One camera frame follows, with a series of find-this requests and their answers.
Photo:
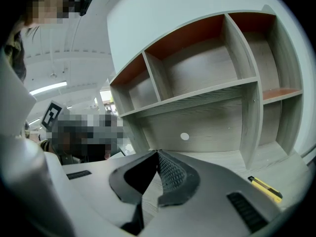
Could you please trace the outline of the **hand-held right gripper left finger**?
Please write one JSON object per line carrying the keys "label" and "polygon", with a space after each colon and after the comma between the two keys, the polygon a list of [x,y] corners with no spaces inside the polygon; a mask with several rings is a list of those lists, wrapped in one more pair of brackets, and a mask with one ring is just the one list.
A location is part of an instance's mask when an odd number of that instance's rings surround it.
{"label": "hand-held right gripper left finger", "polygon": [[138,235],[144,229],[142,196],[158,165],[155,150],[104,161],[64,165],[75,189],[105,220]]}

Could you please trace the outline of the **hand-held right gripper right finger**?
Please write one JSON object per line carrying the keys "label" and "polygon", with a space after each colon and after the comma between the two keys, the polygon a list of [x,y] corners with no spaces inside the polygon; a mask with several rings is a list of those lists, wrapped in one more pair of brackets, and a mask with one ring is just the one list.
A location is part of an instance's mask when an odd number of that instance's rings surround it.
{"label": "hand-held right gripper right finger", "polygon": [[280,215],[270,198],[225,167],[162,150],[157,157],[163,193],[138,237],[248,237]]}

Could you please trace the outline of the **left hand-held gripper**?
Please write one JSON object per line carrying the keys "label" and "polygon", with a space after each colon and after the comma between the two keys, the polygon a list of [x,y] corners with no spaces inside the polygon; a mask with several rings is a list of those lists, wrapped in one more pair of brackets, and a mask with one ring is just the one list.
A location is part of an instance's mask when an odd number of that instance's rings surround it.
{"label": "left hand-held gripper", "polygon": [[65,106],[52,100],[46,108],[42,119],[40,121],[41,127],[44,131],[51,131],[58,116],[63,113]]}

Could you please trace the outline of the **yellow utility knife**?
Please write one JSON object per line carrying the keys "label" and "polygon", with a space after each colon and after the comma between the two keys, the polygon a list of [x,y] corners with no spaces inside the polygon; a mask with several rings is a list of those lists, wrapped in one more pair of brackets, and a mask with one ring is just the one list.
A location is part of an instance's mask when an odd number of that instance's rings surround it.
{"label": "yellow utility knife", "polygon": [[277,191],[276,189],[274,189],[273,187],[264,183],[263,181],[261,181],[260,179],[256,177],[249,176],[248,180],[253,186],[255,186],[257,189],[265,193],[267,196],[269,196],[274,202],[276,203],[282,202],[283,195],[281,194],[281,192]]}

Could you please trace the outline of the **long ceiling light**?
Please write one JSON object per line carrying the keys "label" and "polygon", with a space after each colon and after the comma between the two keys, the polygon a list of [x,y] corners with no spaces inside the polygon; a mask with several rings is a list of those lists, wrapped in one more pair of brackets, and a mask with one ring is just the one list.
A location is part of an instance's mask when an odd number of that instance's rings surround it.
{"label": "long ceiling light", "polygon": [[67,82],[63,81],[63,82],[60,82],[60,83],[55,83],[55,84],[52,84],[52,85],[41,87],[41,88],[36,89],[36,90],[32,90],[32,91],[30,91],[30,94],[31,95],[37,95],[37,94],[40,94],[40,93],[43,93],[43,92],[46,92],[46,91],[50,91],[50,90],[61,88],[61,87],[65,87],[65,86],[67,86]]}

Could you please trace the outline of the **grey wooden shelf hutch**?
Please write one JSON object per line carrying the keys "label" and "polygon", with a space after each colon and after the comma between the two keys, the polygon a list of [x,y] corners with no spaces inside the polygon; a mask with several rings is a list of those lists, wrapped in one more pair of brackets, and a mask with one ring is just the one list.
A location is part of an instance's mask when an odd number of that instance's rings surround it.
{"label": "grey wooden shelf hutch", "polygon": [[262,145],[294,151],[302,119],[297,52],[268,5],[178,26],[139,51],[110,89],[137,152],[240,151],[249,168]]}

